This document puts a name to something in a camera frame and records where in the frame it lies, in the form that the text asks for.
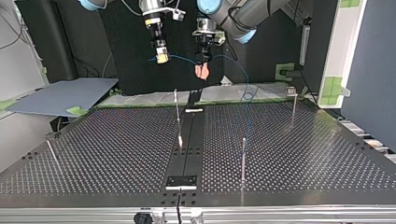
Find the white panel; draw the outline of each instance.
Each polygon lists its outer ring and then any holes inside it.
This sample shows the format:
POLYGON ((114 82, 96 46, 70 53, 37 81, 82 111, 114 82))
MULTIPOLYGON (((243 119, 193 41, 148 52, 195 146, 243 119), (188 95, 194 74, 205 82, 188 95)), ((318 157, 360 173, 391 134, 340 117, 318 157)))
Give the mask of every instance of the white panel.
POLYGON ((45 141, 55 117, 12 114, 0 119, 0 172, 45 141))
MULTIPOLYGON (((342 77, 342 86, 347 85, 366 2, 366 0, 361 0, 358 7, 344 7, 337 10, 319 99, 324 88, 325 77, 342 77)), ((319 102, 319 106, 321 108, 340 108, 342 102, 343 96, 339 97, 337 105, 321 105, 319 102)))
MULTIPOLYGON (((9 10, 15 10, 11 0, 2 0, 0 4, 9 10)), ((3 8, 0 8, 0 13, 15 31, 21 30, 20 23, 15 16, 10 15, 3 8)), ((0 17, 0 48, 13 42, 17 37, 4 18, 0 17)), ((21 40, 11 47, 0 49, 0 101, 14 98, 45 85, 33 50, 29 44, 21 40)))

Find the blue wire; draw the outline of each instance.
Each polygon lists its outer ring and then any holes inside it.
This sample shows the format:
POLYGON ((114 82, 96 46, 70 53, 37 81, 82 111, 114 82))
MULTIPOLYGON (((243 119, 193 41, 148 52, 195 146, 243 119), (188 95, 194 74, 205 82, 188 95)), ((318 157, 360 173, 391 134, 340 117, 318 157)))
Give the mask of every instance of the blue wire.
MULTIPOLYGON (((177 58, 177 59, 180 59, 180 60, 189 62, 189 63, 197 64, 195 61, 193 61, 193 60, 191 60, 191 59, 188 59, 188 58, 185 58, 185 57, 182 57, 182 56, 178 56, 178 55, 176 55, 176 54, 171 54, 170 57, 171 57, 171 58, 177 58)), ((242 71, 242 73, 245 75, 247 85, 246 85, 246 87, 245 87, 244 94, 242 95, 241 103, 251 103, 251 102, 253 101, 254 97, 256 97, 257 92, 259 91, 259 87, 256 88, 256 90, 255 90, 254 93, 248 92, 248 87, 250 87, 250 85, 249 85, 249 79, 248 79, 248 73, 247 73, 247 71, 246 71, 237 61, 235 61, 233 58, 228 57, 228 56, 226 56, 226 55, 224 55, 224 54, 218 54, 218 55, 216 55, 215 57, 213 57, 213 60, 215 60, 215 59, 217 59, 217 58, 220 58, 220 57, 223 57, 223 58, 225 58, 225 59, 228 59, 228 60, 230 60, 230 61, 233 61, 233 62, 235 63, 235 65, 238 66, 238 68, 239 68, 239 69, 242 71)), ((155 61, 155 60, 156 60, 156 57, 155 57, 155 56, 152 57, 152 58, 150 58, 150 59, 148 59, 149 62, 155 61)), ((245 150, 248 151, 248 140, 249 140, 250 131, 251 131, 251 129, 252 129, 252 120, 251 120, 251 117, 250 117, 250 109, 249 109, 249 107, 245 110, 245 112, 246 112, 246 115, 247 115, 247 145, 246 145, 245 150)))
POLYGON ((228 59, 230 61, 233 61, 235 63, 235 65, 239 67, 239 69, 242 71, 242 73, 245 75, 245 78, 246 78, 247 86, 245 87, 244 94, 242 95, 241 103, 243 103, 244 100, 246 100, 245 103, 247 103, 247 108, 245 109, 246 117, 247 117, 247 142, 246 142, 245 151, 248 152, 248 142, 249 142, 249 139, 250 139, 249 136, 250 136, 250 131, 251 131, 252 126, 253 126, 252 120, 251 120, 250 108, 248 107, 248 103, 251 103, 253 101, 254 97, 257 95, 257 92, 259 91, 259 87, 257 86, 257 88, 256 88, 254 93, 248 92, 249 79, 248 79, 247 71, 236 60, 234 60, 233 58, 228 57, 228 56, 226 56, 224 54, 216 55, 215 57, 213 57, 213 60, 215 60, 215 59, 217 59, 219 57, 223 57, 223 58, 226 58, 226 59, 228 59))
MULTIPOLYGON (((177 58, 177 59, 180 59, 180 60, 184 60, 184 61, 189 62, 189 63, 197 64, 195 61, 193 61, 191 59, 188 59, 188 58, 185 58, 185 57, 181 57, 181 56, 178 56, 176 54, 171 54, 170 57, 171 58, 177 58)), ((149 62, 152 62, 152 61, 155 61, 155 60, 157 60, 157 58, 155 56, 150 58, 150 59, 148 59, 149 62)))

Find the cable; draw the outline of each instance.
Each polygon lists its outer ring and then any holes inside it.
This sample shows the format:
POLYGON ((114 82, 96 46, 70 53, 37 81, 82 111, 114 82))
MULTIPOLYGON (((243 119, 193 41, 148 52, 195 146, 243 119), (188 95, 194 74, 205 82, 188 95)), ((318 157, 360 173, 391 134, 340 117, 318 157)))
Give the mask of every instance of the cable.
POLYGON ((272 12, 271 12, 271 0, 267 0, 267 9, 268 9, 268 16, 272 17, 272 12))
POLYGON ((95 67, 93 67, 92 65, 90 65, 90 64, 88 64, 88 63, 82 61, 80 58, 76 57, 75 55, 72 55, 72 57, 73 57, 76 61, 78 61, 79 63, 81 63, 83 66, 85 66, 85 69, 87 70, 87 72, 89 72, 89 73, 95 75, 96 77, 100 77, 100 72, 99 72, 95 67), (96 74, 92 73, 91 71, 88 71, 87 67, 90 67, 92 70, 94 70, 96 74))
POLYGON ((228 37, 228 33, 226 33, 225 37, 226 37, 225 38, 225 42, 227 43, 228 47, 230 47, 231 55, 233 56, 233 59, 235 61, 238 61, 238 55, 236 54, 235 49, 233 48, 233 45, 231 45, 231 43, 230 43, 230 39, 228 37))
MULTIPOLYGON (((240 102, 241 103, 245 103, 247 105, 247 108, 245 109, 245 115, 246 115, 246 118, 247 118, 247 134, 246 134, 247 142, 246 142, 245 151, 248 151, 248 141, 250 139, 249 138, 250 137, 250 133, 251 133, 251 130, 253 128, 253 123, 252 123, 252 120, 251 120, 251 113, 250 113, 251 111, 250 111, 250 107, 248 106, 248 104, 253 101, 254 97, 256 97, 257 92, 259 91, 259 87, 256 86, 256 90, 254 91, 254 93, 248 92, 248 87, 250 85, 249 85, 249 79, 248 79, 247 71, 237 61, 233 60, 233 58, 230 58, 230 57, 228 57, 226 55, 219 54, 219 55, 216 55, 215 57, 213 57, 213 59, 217 59, 217 58, 220 58, 220 57, 223 57, 225 59, 233 61, 235 63, 235 65, 239 67, 239 69, 242 71, 242 73, 245 75, 245 78, 246 78, 247 85, 245 87, 245 91, 244 91, 244 94, 242 95, 242 98, 241 98, 240 102)), ((233 123, 232 123, 232 129, 234 130, 234 133, 236 133, 236 129, 235 129, 233 123)))
POLYGON ((18 34, 18 37, 14 41, 12 41, 11 43, 9 43, 7 45, 4 45, 3 47, 0 47, 0 49, 6 49, 6 48, 8 48, 10 46, 13 46, 15 43, 18 42, 18 40, 21 39, 22 34, 23 34, 23 25, 22 25, 22 21, 21 21, 21 30, 20 30, 20 33, 18 34))
MULTIPOLYGON (((189 62, 189 63, 193 63, 193 64, 195 64, 195 65, 197 64, 195 61, 193 61, 193 60, 191 60, 191 59, 184 58, 184 57, 178 56, 178 55, 176 55, 176 54, 171 54, 170 57, 171 57, 171 58, 177 58, 177 59, 180 59, 180 60, 189 62)), ((150 58, 150 59, 148 59, 149 62, 152 62, 152 61, 155 61, 155 60, 157 60, 157 58, 156 58, 155 56, 152 57, 152 58, 150 58)))
POLYGON ((178 220, 178 224, 182 224, 183 221, 181 220, 181 214, 180 214, 180 192, 178 193, 178 198, 177 198, 177 207, 176 207, 176 211, 177 211, 177 220, 178 220))
POLYGON ((165 5, 166 5, 166 6, 169 6, 169 5, 171 5, 173 2, 175 2, 175 0, 170 0, 170 1, 167 2, 165 5))
POLYGON ((180 4, 180 0, 177 0, 177 3, 176 3, 176 6, 175 6, 175 9, 178 9, 178 5, 180 4))
POLYGON ((297 1, 297 6, 296 6, 296 9, 294 10, 294 16, 293 16, 294 22, 296 22, 297 10, 298 10, 299 5, 300 5, 300 0, 297 1))
MULTIPOLYGON (((5 16, 3 16, 1 13, 0 13, 0 16, 4 19, 4 21, 7 23, 9 28, 12 29, 12 31, 15 33, 15 35, 19 35, 20 34, 18 31, 16 31, 14 29, 14 27, 11 25, 11 23, 8 21, 8 19, 5 16)), ((21 41, 23 41, 25 44, 29 44, 29 42, 27 40, 25 40, 24 38, 22 38, 22 36, 21 36, 21 41)))
MULTIPOLYGON (((317 106, 318 108, 320 108, 320 107, 319 107, 319 104, 318 104, 318 98, 316 98, 316 97, 314 96, 314 93, 311 91, 311 88, 309 88, 308 83, 306 82, 304 73, 303 73, 301 70, 299 70, 299 72, 300 72, 300 74, 301 74, 301 77, 303 78, 303 81, 304 81, 305 86, 308 88, 309 93, 311 93, 312 98, 314 98, 314 101, 315 101, 316 106, 317 106)), ((332 111, 334 114, 338 115, 339 117, 344 118, 344 116, 343 116, 342 114, 338 113, 338 112, 335 111, 334 109, 328 109, 328 110, 332 111)))
POLYGON ((236 10, 239 10, 241 7, 230 7, 228 9, 228 16, 230 17, 230 19, 235 23, 236 28, 238 28, 238 30, 240 31, 244 31, 243 29, 246 30, 256 30, 259 27, 259 24, 255 25, 255 26, 248 26, 245 25, 244 23, 238 21, 234 15, 233 12, 236 10))
POLYGON ((143 14, 135 12, 126 2, 125 0, 121 0, 121 2, 136 16, 142 16, 143 14))
POLYGON ((303 81, 304 81, 305 86, 308 88, 309 93, 311 93, 312 98, 314 98, 315 104, 318 105, 318 99, 314 96, 313 92, 311 91, 311 88, 309 88, 308 82, 306 81, 303 72, 302 72, 301 70, 299 70, 299 72, 300 72, 300 74, 301 74, 301 77, 303 78, 303 81))
POLYGON ((105 66, 103 67, 103 70, 102 70, 102 78, 105 77, 105 72, 106 72, 108 63, 110 62, 111 56, 113 56, 113 52, 110 52, 110 55, 108 55, 107 61, 106 61, 105 66))

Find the sticker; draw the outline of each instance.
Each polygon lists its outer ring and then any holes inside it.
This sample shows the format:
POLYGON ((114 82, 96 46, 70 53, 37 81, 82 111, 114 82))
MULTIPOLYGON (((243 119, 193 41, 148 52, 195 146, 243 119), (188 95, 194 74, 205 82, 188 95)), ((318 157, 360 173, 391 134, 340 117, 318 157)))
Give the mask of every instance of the sticker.
POLYGON ((145 21, 146 25, 151 25, 151 24, 160 23, 160 22, 161 22, 160 18, 148 19, 145 21))
POLYGON ((340 8, 358 7, 360 4, 361 4, 361 0, 341 0, 340 8))
POLYGON ((325 77, 324 88, 320 98, 321 105, 337 105, 338 97, 342 95, 341 77, 325 77))

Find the black cable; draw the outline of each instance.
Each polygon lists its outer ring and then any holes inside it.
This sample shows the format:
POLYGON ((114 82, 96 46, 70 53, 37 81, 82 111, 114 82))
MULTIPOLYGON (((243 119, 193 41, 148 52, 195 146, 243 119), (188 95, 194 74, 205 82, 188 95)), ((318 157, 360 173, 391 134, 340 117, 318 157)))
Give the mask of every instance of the black cable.
POLYGON ((178 224, 182 224, 182 223, 183 223, 183 221, 181 220, 181 214, 180 214, 180 207, 179 207, 179 204, 180 204, 180 193, 178 194, 178 199, 177 199, 177 207, 176 207, 176 210, 177 210, 177 219, 178 219, 178 224))
POLYGON ((298 10, 298 6, 300 5, 300 0, 297 1, 297 7, 294 10, 294 16, 293 16, 293 21, 296 22, 296 16, 297 16, 297 10, 298 10))
POLYGON ((267 0, 267 9, 268 9, 268 16, 272 17, 271 0, 267 0))
POLYGON ((230 39, 228 38, 228 33, 226 33, 225 36, 225 42, 227 43, 228 47, 230 47, 231 55, 233 56, 233 59, 235 61, 238 61, 238 55, 235 52, 235 49, 233 48, 233 45, 230 43, 230 39))
MULTIPOLYGON (((309 88, 308 83, 306 82, 304 73, 303 73, 301 70, 299 70, 299 72, 300 72, 300 74, 301 74, 301 77, 303 78, 303 81, 304 81, 304 83, 305 83, 305 86, 308 88, 309 93, 311 93, 311 96, 312 96, 312 98, 314 98, 315 104, 316 104, 316 106, 318 107, 318 106, 319 106, 319 104, 318 104, 318 99, 314 96, 314 93, 311 91, 311 88, 309 88)), ((328 109, 328 110, 332 111, 332 112, 333 112, 334 114, 336 114, 337 116, 339 116, 339 117, 341 117, 341 118, 344 118, 344 116, 343 116, 342 114, 338 113, 338 112, 335 111, 334 109, 328 109)))
POLYGON ((228 16, 230 17, 230 19, 235 23, 236 28, 238 28, 238 30, 245 32, 245 30, 256 30, 259 27, 259 24, 255 25, 255 26, 248 26, 245 25, 244 23, 238 21, 234 16, 233 16, 233 12, 239 10, 241 7, 230 7, 228 9, 228 16))
POLYGON ((308 88, 309 93, 311 93, 312 98, 314 98, 315 104, 318 105, 318 99, 314 96, 313 92, 311 91, 311 88, 309 88, 308 82, 306 81, 303 72, 302 72, 301 70, 299 70, 299 72, 300 72, 300 74, 301 74, 301 77, 303 78, 303 81, 304 81, 305 86, 308 88))
POLYGON ((23 25, 22 25, 22 21, 21 21, 21 31, 20 31, 20 33, 18 34, 18 37, 17 37, 14 41, 12 41, 11 43, 9 43, 9 44, 7 44, 7 45, 4 45, 3 47, 0 47, 0 49, 6 49, 6 48, 8 48, 8 47, 10 47, 10 46, 13 46, 15 43, 18 42, 18 40, 21 39, 22 34, 23 34, 23 25))
POLYGON ((92 73, 91 71, 89 71, 89 73, 95 75, 96 77, 100 77, 100 72, 99 70, 97 70, 94 66, 90 65, 89 63, 86 63, 84 61, 82 61, 80 58, 76 57, 75 55, 72 55, 73 58, 78 61, 79 63, 81 63, 83 66, 85 65, 86 67, 90 67, 96 74, 92 73))

